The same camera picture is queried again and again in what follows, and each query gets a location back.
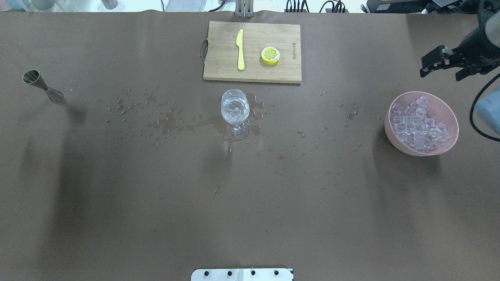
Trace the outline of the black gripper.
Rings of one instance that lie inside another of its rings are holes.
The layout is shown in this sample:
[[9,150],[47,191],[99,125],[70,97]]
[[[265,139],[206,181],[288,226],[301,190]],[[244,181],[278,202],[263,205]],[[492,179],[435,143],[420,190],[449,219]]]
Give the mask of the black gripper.
[[456,54],[469,62],[470,66],[462,68],[455,74],[456,81],[469,76],[486,75],[493,70],[491,65],[499,63],[500,49],[486,35],[483,28],[477,27],[468,34],[454,49],[437,46],[421,58],[420,77],[425,78],[433,71],[457,67]]

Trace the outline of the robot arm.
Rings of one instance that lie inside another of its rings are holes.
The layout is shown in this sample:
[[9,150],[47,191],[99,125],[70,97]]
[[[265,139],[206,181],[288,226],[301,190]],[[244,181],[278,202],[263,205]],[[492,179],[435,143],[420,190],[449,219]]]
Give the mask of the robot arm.
[[[440,69],[460,68],[455,79],[461,81],[469,76],[485,75],[499,68],[500,65],[500,24],[498,0],[464,0],[460,9],[467,14],[476,14],[479,26],[469,33],[452,50],[446,46],[437,46],[421,59],[420,76],[424,78]],[[469,122],[481,136],[499,141],[480,130],[474,122],[476,113],[493,131],[500,131],[500,97],[499,87],[484,95],[487,88],[499,79],[495,75],[476,95],[470,107]]]

